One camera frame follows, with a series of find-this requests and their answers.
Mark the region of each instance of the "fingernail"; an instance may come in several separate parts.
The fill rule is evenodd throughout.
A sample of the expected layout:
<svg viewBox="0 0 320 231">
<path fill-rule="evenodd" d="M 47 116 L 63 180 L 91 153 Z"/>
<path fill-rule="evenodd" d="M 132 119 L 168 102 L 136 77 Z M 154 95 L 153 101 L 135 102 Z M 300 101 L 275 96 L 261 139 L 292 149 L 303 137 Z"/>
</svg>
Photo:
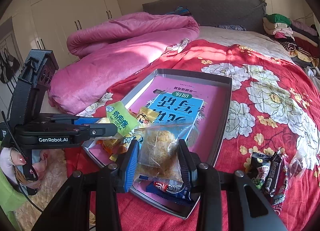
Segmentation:
<svg viewBox="0 0 320 231">
<path fill-rule="evenodd" d="M 19 161 L 22 163 L 26 163 L 26 160 L 22 157 L 22 155 L 19 155 Z"/>
</svg>

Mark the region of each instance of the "bolt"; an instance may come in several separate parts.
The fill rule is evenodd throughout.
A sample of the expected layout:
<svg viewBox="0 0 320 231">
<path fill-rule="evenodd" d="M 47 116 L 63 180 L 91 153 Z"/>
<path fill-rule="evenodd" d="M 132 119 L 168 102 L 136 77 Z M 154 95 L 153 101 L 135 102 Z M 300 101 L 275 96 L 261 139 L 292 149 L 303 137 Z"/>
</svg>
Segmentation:
<svg viewBox="0 0 320 231">
<path fill-rule="evenodd" d="M 110 170 L 115 170 L 116 168 L 118 168 L 118 164 L 111 163 L 111 164 L 108 165 L 108 168 L 109 168 Z"/>
<path fill-rule="evenodd" d="M 78 177 L 81 176 L 81 174 L 82 174 L 81 171 L 74 171 L 72 176 L 75 177 L 75 178 L 78 178 Z"/>
<path fill-rule="evenodd" d="M 206 169 L 208 169 L 209 165 L 207 165 L 206 163 L 200 163 L 199 167 L 200 167 L 200 169 L 206 170 Z"/>
<path fill-rule="evenodd" d="M 238 170 L 238 171 L 235 171 L 235 175 L 242 178 L 244 176 L 244 173 L 243 173 L 243 171 Z"/>
</svg>

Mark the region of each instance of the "stack of folded clothes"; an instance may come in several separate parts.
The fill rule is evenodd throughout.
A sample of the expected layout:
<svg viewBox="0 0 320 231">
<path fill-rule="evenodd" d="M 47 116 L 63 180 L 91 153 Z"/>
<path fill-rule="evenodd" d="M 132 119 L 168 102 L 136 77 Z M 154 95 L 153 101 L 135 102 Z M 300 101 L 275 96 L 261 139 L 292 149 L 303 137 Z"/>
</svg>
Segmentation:
<svg viewBox="0 0 320 231">
<path fill-rule="evenodd" d="M 291 23 L 293 36 L 298 46 L 296 51 L 289 53 L 292 60 L 297 57 L 311 63 L 312 66 L 318 66 L 320 58 L 318 32 L 303 22 L 291 20 Z"/>
<path fill-rule="evenodd" d="M 294 52 L 297 44 L 294 41 L 291 21 L 281 14 L 266 15 L 263 18 L 263 28 L 274 40 L 279 42 L 288 52 Z"/>
</svg>

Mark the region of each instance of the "pink comforter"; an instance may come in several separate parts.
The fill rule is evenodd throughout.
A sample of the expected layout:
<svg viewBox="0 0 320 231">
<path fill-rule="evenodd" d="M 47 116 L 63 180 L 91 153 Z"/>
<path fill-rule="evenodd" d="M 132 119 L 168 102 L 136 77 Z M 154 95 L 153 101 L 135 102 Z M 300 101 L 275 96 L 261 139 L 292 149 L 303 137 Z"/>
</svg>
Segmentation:
<svg viewBox="0 0 320 231">
<path fill-rule="evenodd" d="M 49 102 L 77 114 L 98 101 L 108 87 L 159 58 L 167 46 L 198 35 L 193 17 L 144 12 L 77 31 L 68 37 L 67 46 L 82 59 L 56 72 Z"/>
</svg>

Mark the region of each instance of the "flower center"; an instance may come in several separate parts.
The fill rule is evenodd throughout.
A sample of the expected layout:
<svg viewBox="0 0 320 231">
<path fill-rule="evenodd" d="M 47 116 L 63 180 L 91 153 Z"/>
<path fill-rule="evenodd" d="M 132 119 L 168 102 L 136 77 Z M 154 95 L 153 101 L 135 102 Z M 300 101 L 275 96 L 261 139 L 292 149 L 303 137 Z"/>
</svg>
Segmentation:
<svg viewBox="0 0 320 231">
<path fill-rule="evenodd" d="M 280 98 L 280 96 L 274 92 L 270 93 L 269 96 L 270 96 L 270 99 L 275 103 L 280 104 L 282 102 L 282 99 Z"/>
</svg>

